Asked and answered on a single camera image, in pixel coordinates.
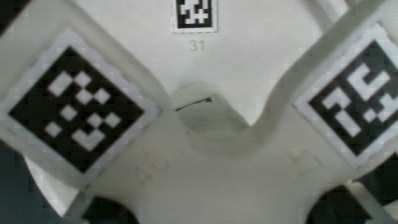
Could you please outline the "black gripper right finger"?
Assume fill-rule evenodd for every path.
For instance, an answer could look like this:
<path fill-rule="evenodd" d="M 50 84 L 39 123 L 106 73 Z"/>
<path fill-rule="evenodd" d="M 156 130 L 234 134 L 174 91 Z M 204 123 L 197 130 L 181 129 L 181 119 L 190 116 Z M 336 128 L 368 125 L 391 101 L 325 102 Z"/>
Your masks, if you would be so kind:
<path fill-rule="evenodd" d="M 320 197 L 305 224 L 398 224 L 398 187 L 348 182 Z"/>

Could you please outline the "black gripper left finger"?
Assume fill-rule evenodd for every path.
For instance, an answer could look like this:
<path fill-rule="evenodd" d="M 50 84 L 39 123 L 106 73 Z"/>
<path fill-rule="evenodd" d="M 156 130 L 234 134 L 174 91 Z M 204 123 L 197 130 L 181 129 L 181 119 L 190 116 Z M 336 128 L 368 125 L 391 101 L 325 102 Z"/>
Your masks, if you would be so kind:
<path fill-rule="evenodd" d="M 62 224 L 140 224 L 121 203 L 80 192 L 62 216 Z"/>

